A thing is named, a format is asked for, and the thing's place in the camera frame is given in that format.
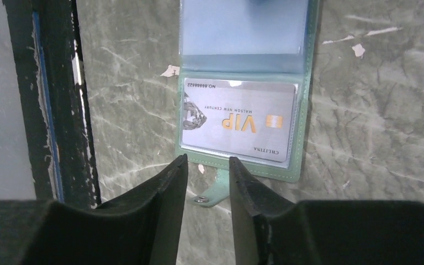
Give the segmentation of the green card holder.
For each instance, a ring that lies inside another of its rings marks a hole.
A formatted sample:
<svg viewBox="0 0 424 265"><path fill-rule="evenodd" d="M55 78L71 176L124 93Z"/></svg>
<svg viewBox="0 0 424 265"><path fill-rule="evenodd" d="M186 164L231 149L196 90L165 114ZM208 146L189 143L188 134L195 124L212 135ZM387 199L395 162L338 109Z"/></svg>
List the green card holder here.
<svg viewBox="0 0 424 265"><path fill-rule="evenodd" d="M176 151L216 168L191 199L229 195L229 158L254 175L300 177L319 1L181 1Z"/></svg>

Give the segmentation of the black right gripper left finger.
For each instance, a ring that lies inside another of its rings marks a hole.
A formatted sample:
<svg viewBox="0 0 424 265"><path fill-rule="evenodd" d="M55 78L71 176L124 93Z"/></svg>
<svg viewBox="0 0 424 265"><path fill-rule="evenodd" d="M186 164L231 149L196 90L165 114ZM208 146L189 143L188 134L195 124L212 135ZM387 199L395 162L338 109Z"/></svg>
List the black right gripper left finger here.
<svg viewBox="0 0 424 265"><path fill-rule="evenodd" d="M95 209L0 200L0 264L175 264L186 155Z"/></svg>

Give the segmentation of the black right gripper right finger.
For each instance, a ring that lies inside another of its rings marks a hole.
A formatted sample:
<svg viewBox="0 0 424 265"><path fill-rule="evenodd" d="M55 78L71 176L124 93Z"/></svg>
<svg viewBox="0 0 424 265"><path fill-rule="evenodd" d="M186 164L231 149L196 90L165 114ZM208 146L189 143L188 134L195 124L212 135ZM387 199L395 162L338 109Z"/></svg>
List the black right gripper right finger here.
<svg viewBox="0 0 424 265"><path fill-rule="evenodd" d="M424 203L283 198L229 159L237 264L424 264Z"/></svg>

